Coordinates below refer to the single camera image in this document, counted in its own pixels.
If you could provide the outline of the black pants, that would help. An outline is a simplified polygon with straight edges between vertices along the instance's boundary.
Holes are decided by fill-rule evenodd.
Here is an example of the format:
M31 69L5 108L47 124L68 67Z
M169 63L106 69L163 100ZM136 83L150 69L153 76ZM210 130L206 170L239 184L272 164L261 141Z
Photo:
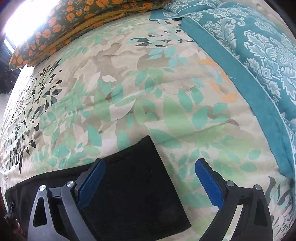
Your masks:
M102 158L105 174L89 204L80 210L96 240L160 240L191 227L175 187L151 138ZM76 181L92 164L39 174L5 191L15 204L15 217L25 232L41 185L58 188ZM62 202L50 202L54 228L69 240L78 240Z

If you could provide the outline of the leaf-print bed sheet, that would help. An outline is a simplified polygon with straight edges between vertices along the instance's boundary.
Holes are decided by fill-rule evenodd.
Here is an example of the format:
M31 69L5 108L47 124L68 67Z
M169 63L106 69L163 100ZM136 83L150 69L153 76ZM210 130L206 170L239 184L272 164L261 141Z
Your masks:
M1 127L1 191L150 136L192 224L171 240L198 240L217 212L195 175L198 158L238 185L259 184L273 238L283 239L295 221L291 180L247 101L180 25L125 17L24 67Z

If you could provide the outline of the teal damask pillow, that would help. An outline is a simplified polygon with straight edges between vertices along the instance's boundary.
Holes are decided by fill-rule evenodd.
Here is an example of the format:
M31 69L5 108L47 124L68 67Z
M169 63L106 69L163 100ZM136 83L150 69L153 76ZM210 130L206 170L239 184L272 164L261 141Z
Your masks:
M217 0L175 0L160 9L153 10L149 19L151 21L178 19L199 11L215 9L220 4L222 2Z
M234 2L182 19L255 114L280 173L295 178L295 44L259 12Z

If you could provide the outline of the orange floral folded blanket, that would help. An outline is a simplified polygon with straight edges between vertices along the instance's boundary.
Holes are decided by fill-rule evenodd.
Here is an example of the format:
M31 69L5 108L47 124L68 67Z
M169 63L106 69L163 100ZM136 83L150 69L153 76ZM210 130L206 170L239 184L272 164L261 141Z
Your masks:
M59 1L45 24L20 44L9 62L11 70L37 66L73 40L124 16L160 9L168 1Z

